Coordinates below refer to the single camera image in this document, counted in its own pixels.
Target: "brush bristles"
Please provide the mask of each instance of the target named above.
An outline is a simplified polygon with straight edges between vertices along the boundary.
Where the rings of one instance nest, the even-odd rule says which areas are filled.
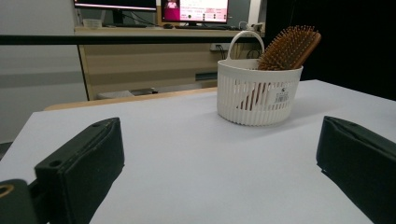
[[[259,59],[259,70],[300,68],[318,44],[320,34],[312,26],[291,26],[281,31]]]

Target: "monitor stand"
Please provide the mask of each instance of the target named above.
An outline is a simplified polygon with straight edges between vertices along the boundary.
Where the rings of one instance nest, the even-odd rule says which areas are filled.
[[[106,27],[131,27],[131,28],[145,28],[147,25],[143,24],[130,24],[124,23],[123,18],[124,15],[122,10],[112,10],[113,14],[113,23],[105,23],[104,26]]]

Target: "computer monitor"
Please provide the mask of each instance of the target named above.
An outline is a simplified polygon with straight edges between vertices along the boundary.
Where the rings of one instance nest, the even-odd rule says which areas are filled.
[[[229,0],[161,0],[162,22],[225,24]]]
[[[122,11],[157,12],[156,0],[74,0],[75,8],[112,10],[113,22],[123,23]]]

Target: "black pad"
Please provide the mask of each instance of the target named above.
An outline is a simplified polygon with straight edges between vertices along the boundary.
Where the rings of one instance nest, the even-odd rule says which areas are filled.
[[[325,117],[318,166],[374,223],[396,223],[396,144],[358,124]]]

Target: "dark background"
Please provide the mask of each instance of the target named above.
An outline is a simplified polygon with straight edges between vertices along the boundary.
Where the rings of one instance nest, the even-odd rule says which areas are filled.
[[[304,63],[302,80],[396,100],[396,26],[390,1],[267,1],[266,46],[290,25],[315,26],[322,35]]]

